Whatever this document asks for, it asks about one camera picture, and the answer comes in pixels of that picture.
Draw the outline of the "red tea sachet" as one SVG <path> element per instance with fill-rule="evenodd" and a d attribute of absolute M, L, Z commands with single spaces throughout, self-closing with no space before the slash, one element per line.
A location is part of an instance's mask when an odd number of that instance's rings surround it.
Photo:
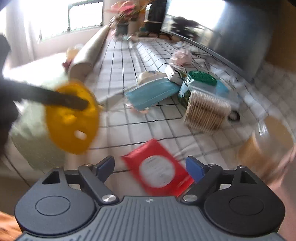
<path fill-rule="evenodd" d="M 179 197 L 194 183 L 184 166 L 154 138 L 121 158 L 152 196 Z"/>

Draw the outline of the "yellow round plastic lid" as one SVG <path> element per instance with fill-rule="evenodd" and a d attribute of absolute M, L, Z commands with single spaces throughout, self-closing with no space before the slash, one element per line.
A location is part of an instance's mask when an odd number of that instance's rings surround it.
<path fill-rule="evenodd" d="M 71 80 L 56 91 L 74 94 L 89 102 L 84 110 L 45 106 L 45 122 L 53 143 L 66 152 L 82 154 L 96 137 L 103 107 L 98 104 L 94 94 L 78 80 Z"/>

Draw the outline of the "white black grid tablecloth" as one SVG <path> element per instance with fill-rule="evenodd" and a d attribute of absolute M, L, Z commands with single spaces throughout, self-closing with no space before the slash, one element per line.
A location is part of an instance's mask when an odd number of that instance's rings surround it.
<path fill-rule="evenodd" d="M 125 41 L 108 38 L 86 85 L 103 102 L 105 110 L 96 138 L 81 155 L 67 155 L 66 168 L 96 163 L 105 156 L 115 157 L 112 182 L 123 177 L 132 183 L 122 156 L 155 138 L 180 162 L 192 155 L 204 163 L 225 168 L 241 164 L 238 151 L 260 120 L 275 116 L 295 133 L 295 73 L 264 63 L 252 83 L 248 83 L 212 56 L 199 51 L 189 70 L 201 70 L 225 84 L 239 97 L 239 121 L 225 120 L 221 128 L 206 134 L 185 125 L 185 108 L 176 95 L 138 112 L 128 106 L 124 92 L 135 85 L 144 70 L 163 70 L 174 43 L 163 39 Z"/>

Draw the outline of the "cotton swab box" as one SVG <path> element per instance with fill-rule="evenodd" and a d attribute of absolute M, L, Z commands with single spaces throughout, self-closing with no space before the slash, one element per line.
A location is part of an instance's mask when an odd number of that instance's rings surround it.
<path fill-rule="evenodd" d="M 203 133 L 214 133 L 231 112 L 229 102 L 210 94 L 193 90 L 184 114 L 184 123 Z"/>

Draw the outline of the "blue face mask pack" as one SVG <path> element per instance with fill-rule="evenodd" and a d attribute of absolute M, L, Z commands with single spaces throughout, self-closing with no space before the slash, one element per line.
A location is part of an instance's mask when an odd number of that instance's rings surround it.
<path fill-rule="evenodd" d="M 125 93 L 128 102 L 137 111 L 145 110 L 158 102 L 178 93 L 180 85 L 168 78 L 159 78 L 139 85 Z"/>

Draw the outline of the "green lid plastic jar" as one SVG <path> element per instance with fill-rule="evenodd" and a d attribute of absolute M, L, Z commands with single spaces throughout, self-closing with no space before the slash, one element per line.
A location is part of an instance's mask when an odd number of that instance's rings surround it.
<path fill-rule="evenodd" d="M 184 108 L 187 108 L 193 90 L 212 92 L 216 85 L 217 80 L 210 74 L 197 70 L 190 71 L 181 85 L 178 101 Z"/>

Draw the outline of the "pink crumpled tissue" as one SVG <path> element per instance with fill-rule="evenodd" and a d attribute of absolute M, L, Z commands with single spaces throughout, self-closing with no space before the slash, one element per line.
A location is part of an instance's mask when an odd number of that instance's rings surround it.
<path fill-rule="evenodd" d="M 191 52 L 184 48 L 176 50 L 172 54 L 170 61 L 177 66 L 190 65 L 192 62 Z"/>

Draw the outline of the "potted flower plant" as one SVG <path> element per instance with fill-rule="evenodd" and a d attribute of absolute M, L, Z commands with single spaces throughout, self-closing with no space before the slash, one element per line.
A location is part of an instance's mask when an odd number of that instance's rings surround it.
<path fill-rule="evenodd" d="M 113 14 L 109 25 L 114 28 L 115 37 L 135 35 L 139 30 L 140 7 L 137 1 L 118 1 L 107 12 Z"/>

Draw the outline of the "black television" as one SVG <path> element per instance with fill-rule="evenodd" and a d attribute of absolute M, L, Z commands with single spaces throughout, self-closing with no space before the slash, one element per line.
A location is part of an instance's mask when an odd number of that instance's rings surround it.
<path fill-rule="evenodd" d="M 162 31 L 251 81 L 264 60 L 280 1 L 168 1 Z"/>

